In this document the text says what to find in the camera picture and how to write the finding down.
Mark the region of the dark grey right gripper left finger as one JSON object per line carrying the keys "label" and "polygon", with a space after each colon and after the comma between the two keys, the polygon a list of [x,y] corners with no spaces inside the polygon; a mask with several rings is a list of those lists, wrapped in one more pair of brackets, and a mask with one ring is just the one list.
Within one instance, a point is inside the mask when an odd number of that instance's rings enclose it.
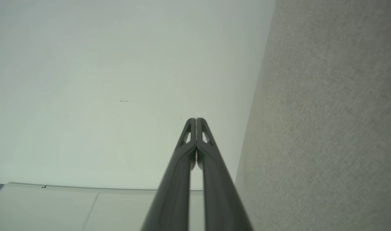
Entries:
{"label": "dark grey right gripper left finger", "polygon": [[142,231],[188,231],[190,178],[195,149],[196,119],[190,118],[173,151]]}

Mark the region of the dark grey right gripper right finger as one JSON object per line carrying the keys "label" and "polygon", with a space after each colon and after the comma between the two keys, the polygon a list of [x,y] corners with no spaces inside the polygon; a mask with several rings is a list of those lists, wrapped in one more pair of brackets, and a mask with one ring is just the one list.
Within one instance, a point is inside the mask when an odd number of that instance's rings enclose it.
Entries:
{"label": "dark grey right gripper right finger", "polygon": [[203,171],[206,231],[252,231],[217,143],[204,118],[197,119],[197,164]]}

